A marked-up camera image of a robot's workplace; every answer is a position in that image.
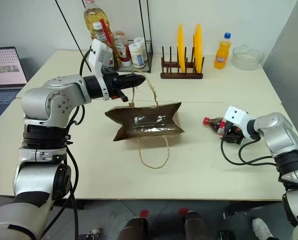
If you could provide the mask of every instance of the white jar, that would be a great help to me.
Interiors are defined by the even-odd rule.
[[[129,51],[133,66],[136,69],[142,69],[145,66],[143,50],[139,43],[132,43],[129,45]]]
[[[133,40],[133,42],[135,44],[140,44],[141,45],[143,59],[144,59],[145,62],[147,62],[148,61],[148,58],[147,58],[147,50],[146,50],[145,39],[143,37],[136,37]]]

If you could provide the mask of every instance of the white table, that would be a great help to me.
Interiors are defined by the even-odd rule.
[[[260,66],[253,71],[243,71],[234,67],[229,60],[224,69],[218,70],[214,68],[214,59],[214,56],[205,57],[203,79],[161,79],[161,55],[154,54],[152,71],[146,75],[155,87],[158,100],[162,102],[281,103]],[[54,77],[78,74],[81,60],[82,56],[78,51],[56,51],[20,91],[17,98],[21,98],[28,89],[38,88]],[[91,75],[86,66],[83,70],[83,76]],[[129,98],[132,97],[131,89],[123,92]],[[136,89],[135,100],[153,100],[147,84],[142,84]]]
[[[120,100],[94,100],[86,105],[85,120],[71,128],[70,145],[79,166],[78,199],[218,199],[281,200],[284,188],[273,166],[234,166],[223,158],[220,139],[202,125],[205,116],[222,116],[231,103],[183,102],[179,119],[184,133],[169,138],[170,158],[165,167],[141,164],[137,140],[113,142],[119,124],[105,116]],[[137,101],[136,106],[153,102]],[[234,103],[253,116],[272,112],[288,115],[280,104]],[[23,112],[16,99],[0,117],[0,195],[13,195],[12,182],[22,144]],[[143,139],[142,155],[153,166],[166,157],[165,141]],[[227,156],[238,161],[239,146],[225,145]],[[263,140],[247,147],[247,160],[268,155]]]

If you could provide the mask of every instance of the shoe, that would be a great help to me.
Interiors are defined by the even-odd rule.
[[[252,228],[255,236],[259,240],[267,240],[270,237],[274,237],[267,224],[261,218],[255,218],[252,220]]]

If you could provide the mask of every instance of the laptop keyboard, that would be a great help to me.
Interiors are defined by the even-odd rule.
[[[0,91],[0,104],[10,104],[17,95],[18,91]]]

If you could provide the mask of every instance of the blue bottle cap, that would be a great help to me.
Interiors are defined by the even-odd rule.
[[[231,33],[230,32],[225,32],[224,33],[224,38],[225,39],[230,39],[230,37],[231,37]]]

